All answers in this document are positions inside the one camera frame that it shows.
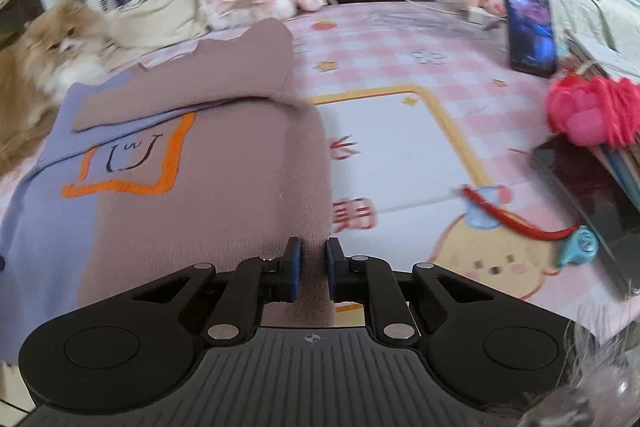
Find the black smartphone standing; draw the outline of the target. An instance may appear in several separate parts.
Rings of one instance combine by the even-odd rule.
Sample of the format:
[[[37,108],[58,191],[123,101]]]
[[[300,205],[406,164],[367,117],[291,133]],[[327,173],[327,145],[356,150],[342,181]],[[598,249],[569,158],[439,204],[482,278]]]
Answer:
[[[509,66],[517,72],[550,78],[556,45],[549,0],[504,0]]]

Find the orange fluffy cat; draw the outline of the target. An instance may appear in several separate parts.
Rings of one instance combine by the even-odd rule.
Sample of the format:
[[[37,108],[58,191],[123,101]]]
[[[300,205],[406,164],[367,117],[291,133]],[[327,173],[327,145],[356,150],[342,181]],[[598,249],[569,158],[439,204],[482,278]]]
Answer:
[[[1,50],[1,173],[32,155],[75,83],[107,78],[104,16],[80,0],[61,0]]]

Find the black tablet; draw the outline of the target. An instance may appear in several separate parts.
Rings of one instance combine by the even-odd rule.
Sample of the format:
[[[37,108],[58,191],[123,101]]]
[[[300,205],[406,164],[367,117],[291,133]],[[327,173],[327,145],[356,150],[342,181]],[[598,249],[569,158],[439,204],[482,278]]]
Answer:
[[[597,236],[599,257],[626,297],[639,295],[639,209],[588,148],[557,135],[535,147],[530,161],[570,212]]]

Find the pink checkered cartoon mat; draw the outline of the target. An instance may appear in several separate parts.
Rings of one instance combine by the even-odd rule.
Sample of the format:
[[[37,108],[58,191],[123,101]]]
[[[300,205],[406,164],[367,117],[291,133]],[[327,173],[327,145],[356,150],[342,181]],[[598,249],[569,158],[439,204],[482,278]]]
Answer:
[[[329,145],[328,237],[346,254],[398,271],[433,262],[585,326],[603,310],[601,338],[638,319],[639,297],[624,297],[601,260],[558,270],[558,243],[515,233],[462,196],[473,185],[544,231],[575,223],[528,159],[549,138],[548,83],[504,68],[496,37],[402,3],[328,6],[284,24],[296,90],[318,109]],[[170,46],[115,76],[248,28]]]

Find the purple and mauve sweater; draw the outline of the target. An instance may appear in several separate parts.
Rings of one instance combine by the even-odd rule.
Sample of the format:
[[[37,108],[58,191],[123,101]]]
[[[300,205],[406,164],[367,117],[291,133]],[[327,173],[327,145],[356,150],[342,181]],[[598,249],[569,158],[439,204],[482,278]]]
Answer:
[[[1,225],[1,358],[38,326],[164,275],[304,247],[273,326],[329,326],[332,229],[321,116],[296,90],[294,39],[263,20],[163,63],[68,91]]]

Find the cream canvas tote bag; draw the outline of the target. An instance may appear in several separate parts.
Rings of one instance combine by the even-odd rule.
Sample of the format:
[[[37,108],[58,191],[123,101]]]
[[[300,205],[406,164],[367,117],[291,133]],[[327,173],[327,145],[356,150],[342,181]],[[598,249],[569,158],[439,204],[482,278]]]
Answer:
[[[111,68],[208,33],[198,0],[130,0],[105,19],[110,36],[104,58]]]

